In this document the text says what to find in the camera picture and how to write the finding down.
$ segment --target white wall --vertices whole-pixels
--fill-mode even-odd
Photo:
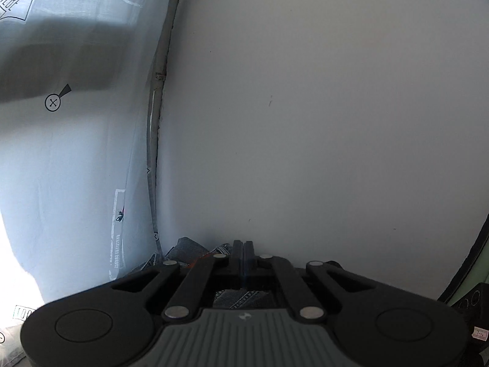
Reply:
[[[181,0],[168,248],[253,240],[437,298],[489,212],[488,0]]]

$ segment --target black and white circular logo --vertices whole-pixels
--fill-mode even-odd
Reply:
[[[57,111],[61,106],[61,98],[58,94],[48,95],[44,104],[49,111]]]

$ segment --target white surface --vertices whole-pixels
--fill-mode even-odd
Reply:
[[[181,0],[161,241],[437,298],[489,211],[488,34],[489,0]]]
[[[34,0],[26,21],[0,17],[0,326],[156,250],[146,120],[167,3]]]

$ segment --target black strip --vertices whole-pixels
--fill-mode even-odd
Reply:
[[[458,269],[458,272],[455,274],[450,284],[448,284],[445,291],[443,291],[443,293],[440,295],[438,301],[447,303],[454,296],[454,294],[459,289],[460,285],[463,283],[463,281],[469,274],[470,270],[474,266],[475,261],[477,261],[479,255],[482,252],[482,249],[487,243],[488,238],[489,238],[489,215],[487,216],[485,223],[482,225],[482,229],[477,239],[475,240],[474,245],[470,249],[468,256],[466,257],[465,261],[461,265],[460,269]]]

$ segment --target gray ribbed panel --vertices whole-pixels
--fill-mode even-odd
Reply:
[[[133,366],[359,367],[325,329],[297,323],[285,309],[206,309],[197,321],[168,326]]]

